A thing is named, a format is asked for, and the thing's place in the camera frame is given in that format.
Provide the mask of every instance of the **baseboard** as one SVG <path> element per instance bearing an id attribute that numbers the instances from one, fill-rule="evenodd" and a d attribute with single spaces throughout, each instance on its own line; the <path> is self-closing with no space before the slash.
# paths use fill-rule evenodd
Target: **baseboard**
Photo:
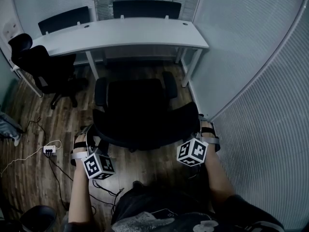
<path id="1" fill-rule="evenodd" d="M 181 59 L 181 64 L 182 64 L 182 68 L 183 68 L 183 73 L 186 74 L 188 68 L 187 68 L 186 64 L 184 63 L 183 59 Z M 197 100 L 197 95 L 196 95 L 196 93 L 195 93 L 195 91 L 194 91 L 194 88 L 193 88 L 192 85 L 191 85 L 191 80 L 189 80 L 188 86 L 189 86 L 189 90 L 190 90 L 192 99 L 193 99 L 193 101 L 195 102 L 195 104 L 197 105 L 198 113 L 201 114 L 202 111 L 201 111 L 201 109 L 200 109 L 200 106 L 199 106 L 199 103 L 198 103 L 198 100 Z"/>

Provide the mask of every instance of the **black t-shirt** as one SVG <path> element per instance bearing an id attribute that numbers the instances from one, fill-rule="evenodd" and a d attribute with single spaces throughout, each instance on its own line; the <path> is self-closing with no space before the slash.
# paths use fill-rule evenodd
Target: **black t-shirt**
<path id="1" fill-rule="evenodd" d="M 91 231 L 91 225 L 69 223 L 66 231 Z M 109 232 L 283 232 L 270 214 L 240 196 L 229 197 L 216 214 L 191 196 L 164 189 L 130 190 L 118 202 Z"/>

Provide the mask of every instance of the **white tabletop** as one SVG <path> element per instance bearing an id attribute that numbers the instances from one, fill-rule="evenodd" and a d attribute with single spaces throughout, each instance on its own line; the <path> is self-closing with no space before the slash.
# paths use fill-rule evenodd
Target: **white tabletop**
<path id="1" fill-rule="evenodd" d="M 56 31 L 33 41 L 33 46 L 45 46 L 50 56 L 134 44 L 209 48 L 192 22 L 161 18 L 91 22 Z"/>

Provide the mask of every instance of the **white cable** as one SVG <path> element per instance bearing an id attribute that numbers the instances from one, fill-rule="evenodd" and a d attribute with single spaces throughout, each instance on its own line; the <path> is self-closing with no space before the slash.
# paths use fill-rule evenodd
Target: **white cable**
<path id="1" fill-rule="evenodd" d="M 44 146 L 47 146 L 47 145 L 49 145 L 49 144 L 51 144 L 51 143 L 53 143 L 53 142 L 60 142 L 60 147 L 59 147 L 59 148 L 56 148 L 56 149 L 60 149 L 60 148 L 62 147 L 62 142 L 61 142 L 60 140 L 53 140 L 53 141 L 50 141 L 49 143 L 47 143 L 47 144 L 44 145 Z M 29 157 L 32 157 L 34 154 L 38 153 L 38 152 L 40 151 L 40 149 L 42 149 L 44 146 L 40 147 L 36 152 L 34 152 L 32 155 L 26 157 L 25 159 L 16 159 L 16 160 L 11 161 L 11 162 L 6 166 L 6 168 L 1 172 L 1 177 L 2 177 L 3 172 L 4 172 L 4 171 L 8 168 L 8 166 L 11 165 L 14 161 L 18 161 L 18 160 L 27 160 Z"/>

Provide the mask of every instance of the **chair armrest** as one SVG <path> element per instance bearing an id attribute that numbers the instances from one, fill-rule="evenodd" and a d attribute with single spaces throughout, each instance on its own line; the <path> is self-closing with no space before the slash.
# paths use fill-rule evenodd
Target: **chair armrest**
<path id="1" fill-rule="evenodd" d="M 167 99 L 173 99 L 177 97 L 177 85 L 174 76 L 171 72 L 163 72 L 163 80 L 165 84 L 165 93 Z"/>
<path id="2" fill-rule="evenodd" d="M 97 106 L 105 107 L 106 103 L 106 90 L 107 90 L 107 81 L 105 77 L 99 78 L 96 81 L 95 88 L 95 103 Z"/>

